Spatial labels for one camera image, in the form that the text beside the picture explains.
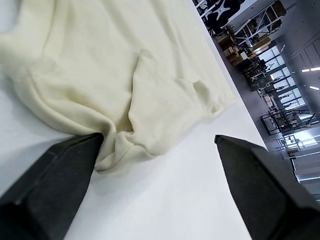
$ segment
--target ceiling light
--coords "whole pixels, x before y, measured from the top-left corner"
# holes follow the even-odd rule
[[[282,47],[282,49],[281,49],[281,53],[282,53],[282,51],[285,49],[285,47],[286,47],[286,45],[284,44],[283,47]]]
[[[319,71],[320,67],[311,68],[311,71]]]
[[[315,86],[310,86],[310,88],[318,91],[320,90],[318,87],[315,87]]]

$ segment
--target shelving unit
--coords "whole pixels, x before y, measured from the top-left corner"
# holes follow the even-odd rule
[[[286,13],[281,1],[268,5],[234,31],[237,44],[241,46],[247,43],[248,47],[253,47],[263,41],[280,28],[282,24],[281,18]]]

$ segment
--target floor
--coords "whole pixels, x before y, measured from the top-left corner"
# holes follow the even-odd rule
[[[280,153],[279,149],[277,148],[278,142],[277,139],[281,138],[281,134],[269,136],[266,129],[264,128],[260,116],[266,114],[268,112],[268,106],[265,104],[263,99],[260,98],[257,92],[253,92],[249,87],[245,76],[237,70],[236,67],[232,66],[229,62],[228,58],[224,55],[223,50],[218,45],[217,41],[213,40],[214,44],[216,45],[220,56],[244,102],[245,107],[247,108],[258,132],[260,133],[268,151],[279,160],[279,162],[290,172],[293,171],[292,165],[290,160],[284,160],[282,154]]]

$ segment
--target cream sweatshirt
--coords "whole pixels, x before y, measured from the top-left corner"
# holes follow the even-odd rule
[[[23,0],[0,63],[48,125],[103,133],[96,170],[116,172],[233,103],[195,17],[185,0]]]

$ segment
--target white table surface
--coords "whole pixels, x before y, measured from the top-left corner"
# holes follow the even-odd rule
[[[192,0],[187,1],[198,15]],[[1,32],[10,29],[17,12],[16,1],[0,0]],[[201,25],[237,103],[215,120],[199,123],[166,155],[137,164],[126,175],[94,172],[65,240],[251,239],[230,194],[214,139],[222,134],[265,145]],[[0,77],[0,110],[1,195],[49,146],[70,136],[33,116],[5,77]]]

